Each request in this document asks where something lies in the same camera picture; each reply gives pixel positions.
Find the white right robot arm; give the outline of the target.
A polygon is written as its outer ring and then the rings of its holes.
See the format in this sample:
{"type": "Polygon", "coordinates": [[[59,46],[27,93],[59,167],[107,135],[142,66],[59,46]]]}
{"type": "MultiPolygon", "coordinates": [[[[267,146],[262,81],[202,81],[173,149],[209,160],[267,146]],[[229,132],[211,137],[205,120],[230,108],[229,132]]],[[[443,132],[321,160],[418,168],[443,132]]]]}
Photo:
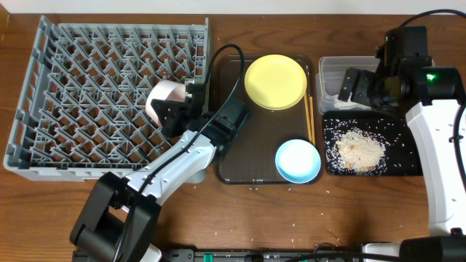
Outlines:
{"type": "Polygon", "coordinates": [[[364,261],[465,260],[465,89],[454,67],[433,65],[427,29],[401,25],[385,34],[374,72],[347,69],[339,99],[406,119],[422,166],[429,236],[368,243],[364,261]]]}

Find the light blue bowl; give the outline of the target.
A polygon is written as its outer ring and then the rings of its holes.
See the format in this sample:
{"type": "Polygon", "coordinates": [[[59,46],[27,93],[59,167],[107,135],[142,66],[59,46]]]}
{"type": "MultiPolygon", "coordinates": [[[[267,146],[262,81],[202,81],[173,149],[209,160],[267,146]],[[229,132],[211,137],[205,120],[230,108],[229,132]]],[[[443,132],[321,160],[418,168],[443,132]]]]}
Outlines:
{"type": "Polygon", "coordinates": [[[320,154],[306,140],[288,140],[277,149],[275,166],[278,173],[291,183],[310,183],[320,172],[320,154]]]}

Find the yellow round plate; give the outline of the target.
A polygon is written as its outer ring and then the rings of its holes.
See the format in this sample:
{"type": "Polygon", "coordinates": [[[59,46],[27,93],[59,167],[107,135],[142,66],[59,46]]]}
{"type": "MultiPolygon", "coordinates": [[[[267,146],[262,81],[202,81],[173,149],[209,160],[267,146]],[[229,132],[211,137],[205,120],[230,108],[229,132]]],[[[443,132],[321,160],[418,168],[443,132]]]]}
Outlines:
{"type": "Polygon", "coordinates": [[[304,69],[290,57],[265,55],[248,67],[245,91],[262,108],[285,110],[303,98],[307,91],[307,77],[304,69]]]}

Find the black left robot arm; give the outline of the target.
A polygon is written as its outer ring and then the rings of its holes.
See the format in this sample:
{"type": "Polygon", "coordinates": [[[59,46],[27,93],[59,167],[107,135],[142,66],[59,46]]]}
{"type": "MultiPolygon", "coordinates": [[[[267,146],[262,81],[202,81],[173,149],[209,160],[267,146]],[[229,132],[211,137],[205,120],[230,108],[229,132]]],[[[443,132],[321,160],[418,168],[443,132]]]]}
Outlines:
{"type": "Polygon", "coordinates": [[[185,182],[199,183],[206,167],[231,147],[249,108],[228,97],[217,112],[203,111],[204,84],[157,83],[146,113],[178,142],[153,162],[120,177],[112,172],[95,183],[71,230],[70,241],[94,261],[159,261],[151,243],[162,205],[185,182]]]}

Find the white pink shallow bowl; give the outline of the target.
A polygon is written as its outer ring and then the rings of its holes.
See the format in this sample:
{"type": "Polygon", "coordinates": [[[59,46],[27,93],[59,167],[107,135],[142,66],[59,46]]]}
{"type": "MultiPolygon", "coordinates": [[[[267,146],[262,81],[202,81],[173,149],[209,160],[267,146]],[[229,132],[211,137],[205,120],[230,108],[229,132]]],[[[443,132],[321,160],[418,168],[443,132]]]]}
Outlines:
{"type": "Polygon", "coordinates": [[[186,86],[182,83],[163,80],[158,82],[149,93],[145,106],[146,114],[153,120],[156,126],[162,127],[160,114],[156,113],[151,106],[153,99],[184,102],[186,99],[186,86]]]}

